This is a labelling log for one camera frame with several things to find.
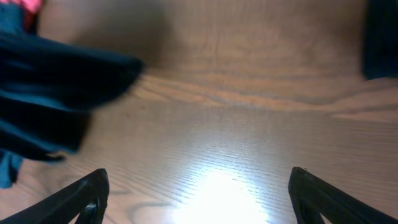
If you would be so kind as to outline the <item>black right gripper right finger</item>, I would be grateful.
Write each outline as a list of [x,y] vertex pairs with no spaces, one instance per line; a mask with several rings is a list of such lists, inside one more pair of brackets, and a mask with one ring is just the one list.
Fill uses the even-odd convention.
[[298,224],[397,224],[397,219],[370,207],[301,167],[293,167],[288,185]]

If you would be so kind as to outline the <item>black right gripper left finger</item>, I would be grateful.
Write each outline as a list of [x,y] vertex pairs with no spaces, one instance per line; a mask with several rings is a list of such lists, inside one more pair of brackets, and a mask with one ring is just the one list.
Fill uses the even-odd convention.
[[107,207],[109,180],[97,169],[33,206],[1,220],[1,224],[101,224]]

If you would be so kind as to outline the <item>navy blue shorts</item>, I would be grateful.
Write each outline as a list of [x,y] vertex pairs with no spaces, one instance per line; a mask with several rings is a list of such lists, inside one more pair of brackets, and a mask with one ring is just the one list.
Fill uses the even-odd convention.
[[25,159],[77,152],[94,109],[124,94],[144,66],[134,57],[1,32],[1,187]]

